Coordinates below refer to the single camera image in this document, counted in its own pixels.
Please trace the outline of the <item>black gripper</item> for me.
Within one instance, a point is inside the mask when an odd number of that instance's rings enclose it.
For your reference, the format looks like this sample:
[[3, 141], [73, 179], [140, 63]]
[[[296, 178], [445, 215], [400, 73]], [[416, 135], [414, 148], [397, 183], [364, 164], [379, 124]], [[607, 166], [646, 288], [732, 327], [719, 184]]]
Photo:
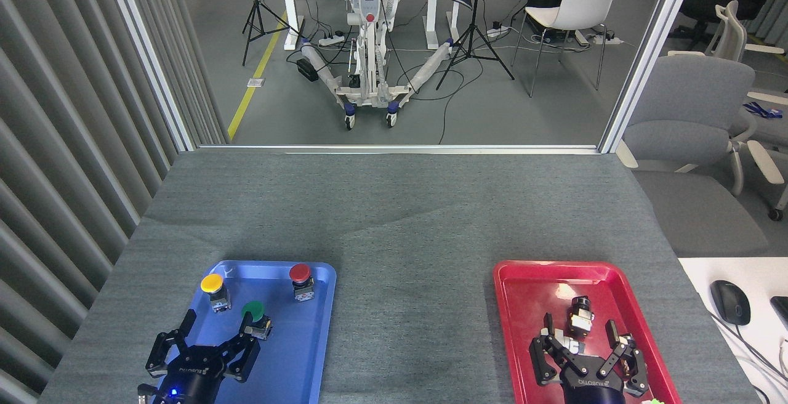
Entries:
[[[566, 403], [625, 403], [623, 392], [636, 397], [644, 395], [648, 391], [648, 377], [642, 351], [632, 334], [620, 336], [614, 320], [608, 320], [605, 328], [613, 350], [607, 359], [579, 358], [583, 343], [555, 329], [552, 314], [546, 312], [544, 328], [529, 346], [537, 383], [545, 386], [561, 381]], [[548, 356], [561, 368], [560, 374], [549, 365]], [[623, 380], [614, 373], [618, 364], [622, 365]]]
[[[161, 392], [166, 403], [214, 403], [223, 379], [246, 382], [259, 355], [259, 340], [244, 330], [219, 346], [187, 346], [185, 339], [195, 320], [195, 311], [187, 311], [179, 328], [157, 335], [148, 356], [147, 373], [165, 375]], [[183, 353], [167, 365], [172, 345]]]

